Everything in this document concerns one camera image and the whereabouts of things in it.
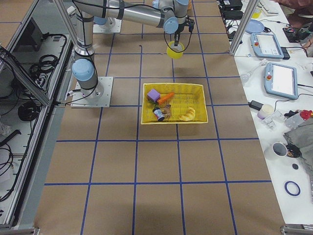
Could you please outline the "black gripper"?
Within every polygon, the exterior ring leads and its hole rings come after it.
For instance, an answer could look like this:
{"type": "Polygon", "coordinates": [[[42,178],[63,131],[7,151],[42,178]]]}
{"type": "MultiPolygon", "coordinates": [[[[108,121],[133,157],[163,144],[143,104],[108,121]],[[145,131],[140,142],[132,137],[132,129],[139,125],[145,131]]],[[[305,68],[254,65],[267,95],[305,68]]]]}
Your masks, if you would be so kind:
{"type": "Polygon", "coordinates": [[[183,19],[183,22],[179,23],[178,29],[175,31],[174,35],[174,46],[177,47],[179,45],[180,34],[184,31],[185,28],[188,28],[189,33],[193,33],[194,25],[195,21],[189,16],[186,16],[183,19]]]}

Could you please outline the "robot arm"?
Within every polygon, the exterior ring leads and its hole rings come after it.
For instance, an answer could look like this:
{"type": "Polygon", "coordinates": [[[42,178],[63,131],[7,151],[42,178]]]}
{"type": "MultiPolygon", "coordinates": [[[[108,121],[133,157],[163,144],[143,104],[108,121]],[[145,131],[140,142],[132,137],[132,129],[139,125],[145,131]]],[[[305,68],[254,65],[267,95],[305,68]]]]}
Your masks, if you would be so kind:
{"type": "Polygon", "coordinates": [[[194,29],[194,20],[187,15],[187,0],[154,0],[152,5],[130,3],[124,0],[73,0],[77,19],[74,36],[75,55],[91,60],[94,58],[93,26],[114,27],[128,21],[162,28],[165,34],[174,34],[177,46],[180,33],[188,27],[194,29]]]}

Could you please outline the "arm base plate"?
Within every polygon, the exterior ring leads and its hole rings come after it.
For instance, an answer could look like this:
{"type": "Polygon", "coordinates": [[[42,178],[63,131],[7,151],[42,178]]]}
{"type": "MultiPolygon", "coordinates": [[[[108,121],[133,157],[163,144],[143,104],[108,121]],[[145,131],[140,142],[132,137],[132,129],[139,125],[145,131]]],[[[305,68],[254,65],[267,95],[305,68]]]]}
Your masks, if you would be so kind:
{"type": "Polygon", "coordinates": [[[113,77],[98,77],[98,84],[93,91],[81,89],[79,82],[76,82],[75,89],[80,90],[73,94],[72,108],[109,108],[112,96],[113,77]]]}
{"type": "Polygon", "coordinates": [[[120,33],[122,21],[115,18],[94,17],[93,34],[120,33]]]}

